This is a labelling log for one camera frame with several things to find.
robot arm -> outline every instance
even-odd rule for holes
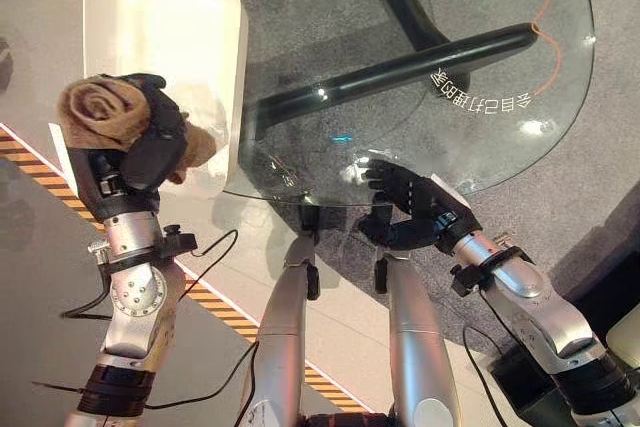
[[[365,174],[379,200],[412,220],[382,231],[361,225],[372,240],[393,247],[435,246],[453,256],[453,289],[479,289],[496,314],[547,372],[584,427],[640,426],[640,396],[592,332],[587,320],[560,297],[549,278],[517,247],[503,248],[482,233],[467,202],[436,176],[375,160]],[[407,229],[410,223],[421,231]]]
[[[580,311],[520,249],[505,250],[475,231],[456,243],[453,255],[460,265],[454,268],[454,289],[466,295],[474,284],[480,288],[551,376],[578,425],[640,425],[640,397],[627,376]]]
[[[173,258],[197,248],[192,234],[157,219],[157,187],[184,153],[184,122],[159,88],[164,79],[128,76],[149,101],[147,131],[128,152],[69,149],[78,195],[107,240],[92,245],[111,276],[113,317],[97,363],[66,427],[139,425],[156,372],[173,338],[185,278]]]

round glass table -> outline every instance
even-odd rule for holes
[[[591,78],[590,0],[243,2],[238,195],[366,205],[372,157],[485,189],[558,143]]]

yellow and black striped tape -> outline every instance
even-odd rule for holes
[[[90,222],[97,230],[104,232],[104,226],[96,221],[82,201],[76,197],[69,188],[67,181],[34,155],[32,150],[27,148],[21,140],[11,136],[11,134],[1,126],[0,158],[15,163],[20,170],[47,189],[49,193],[60,199],[67,207]],[[186,275],[186,278],[187,288],[189,288],[193,285],[194,279],[189,275]],[[256,336],[258,335],[258,326],[223,299],[211,293],[206,287],[197,285],[189,292],[188,296],[249,342],[255,342]],[[367,409],[356,399],[312,367],[305,367],[304,377],[305,382],[311,388],[343,411],[367,412]]]

white bin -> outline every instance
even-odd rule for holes
[[[237,164],[247,50],[240,0],[84,0],[84,74],[146,72],[220,147],[160,191],[212,198]]]

rolled towel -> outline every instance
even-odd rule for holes
[[[67,147],[127,152],[149,127],[151,108],[133,83],[95,76],[69,85],[58,99],[58,116]],[[187,149],[168,180],[181,184],[187,169],[216,153],[215,139],[185,120]]]

